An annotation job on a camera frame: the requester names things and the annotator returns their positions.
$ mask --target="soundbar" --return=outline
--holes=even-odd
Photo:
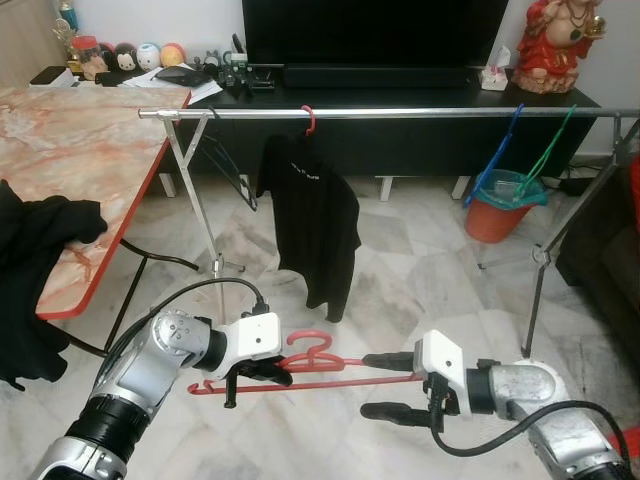
[[[460,88],[471,76],[468,68],[288,64],[288,88]]]

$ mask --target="television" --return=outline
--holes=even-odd
[[[253,65],[484,66],[508,0],[243,0]]]

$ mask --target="red statue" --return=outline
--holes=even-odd
[[[527,10],[513,81],[535,93],[564,93],[578,78],[578,57],[586,58],[604,34],[595,15],[602,0],[537,0]]]

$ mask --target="clothes rack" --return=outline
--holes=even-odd
[[[477,118],[477,117],[511,117],[516,112],[516,108],[335,108],[335,109],[318,109],[313,110],[316,119],[352,119],[352,120],[375,120],[375,119],[417,119],[417,118]],[[569,112],[569,108],[555,107],[529,107],[524,108],[520,112],[521,117],[564,117]],[[218,254],[214,245],[213,234],[207,220],[207,216],[202,207],[202,202],[197,191],[191,181],[189,174],[189,162],[193,158],[200,139],[204,133],[204,129],[209,119],[219,120],[281,120],[281,119],[308,119],[310,114],[300,109],[219,109],[215,112],[211,110],[199,109],[151,109],[143,108],[138,111],[138,115],[142,119],[157,119],[164,123],[167,131],[171,148],[173,149],[178,168],[185,182],[187,192],[191,199],[193,209],[203,232],[206,236],[207,249],[212,260],[212,271],[214,276],[220,276],[224,269],[225,263],[222,255]],[[638,135],[640,130],[639,121],[640,109],[607,109],[607,108],[576,108],[573,111],[573,117],[589,117],[589,118],[612,118],[613,119],[613,142],[612,153],[607,165],[602,168],[600,173],[591,182],[587,190],[580,196],[569,212],[554,227],[549,237],[542,245],[535,245],[532,249],[532,258],[536,263],[536,272],[533,281],[533,294],[529,308],[529,326],[524,336],[522,345],[522,355],[525,358],[531,356],[531,346],[533,335],[538,316],[540,304],[540,295],[542,292],[542,283],[544,280],[544,272],[551,264],[551,250],[558,241],[566,233],[572,219],[580,213],[584,207],[591,201],[600,188],[606,183],[618,166],[624,166],[626,157],[626,147],[631,140]],[[622,119],[635,118],[631,130],[623,136]],[[193,138],[186,150],[183,149],[179,138],[175,132],[173,122],[179,120],[198,120],[198,126],[195,130]],[[478,264],[480,269],[496,266],[500,262],[489,262]],[[224,309],[224,292],[221,286],[218,287],[218,306],[219,315],[222,321],[225,321]]]

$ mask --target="marble floor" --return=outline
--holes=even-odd
[[[285,335],[322,329],[334,335],[333,352],[357,357],[411,348],[423,332],[437,328],[463,347],[469,366],[477,358],[518,360],[532,278],[527,261],[531,245],[545,237],[569,208],[569,200],[551,194],[548,207],[535,208],[508,240],[489,246],[466,235],[465,212],[450,196],[455,179],[396,179],[388,203],[377,199],[377,180],[354,178],[350,183],[361,205],[363,245],[357,251],[345,317],[333,325],[323,320],[326,306],[305,307],[299,275],[277,270],[270,199],[261,198],[254,213],[221,180],[196,179],[218,248],[230,261],[247,266],[242,276],[268,297]],[[148,194],[126,238],[149,251],[206,263],[205,245],[184,191],[174,199]],[[476,267],[479,261],[504,257],[525,261],[482,273]],[[135,255],[120,248],[87,311],[60,325],[87,341],[103,342],[137,263]],[[203,278],[206,274],[152,261],[125,324]],[[240,286],[225,287],[225,295],[229,318],[237,318],[251,304],[251,294]],[[215,298],[213,288],[206,287],[181,297],[173,307],[215,317]],[[73,347],[63,356],[69,367],[57,383],[25,381],[26,393],[0,384],[3,478],[25,478],[87,399],[99,359]],[[585,294],[567,287],[553,267],[544,284],[533,356],[555,367],[574,397],[601,403],[623,428],[640,425],[637,370]],[[355,370],[344,374],[363,375]],[[241,394],[238,408],[225,410],[220,396],[187,394],[187,385],[201,380],[200,372],[187,371],[176,382],[138,444],[128,479],[547,478],[525,438],[481,457],[459,459],[439,450],[425,430],[360,417],[359,407],[367,401],[424,408],[419,384]],[[508,426],[493,417],[478,416],[472,422],[451,418],[444,438],[454,446],[470,447]]]

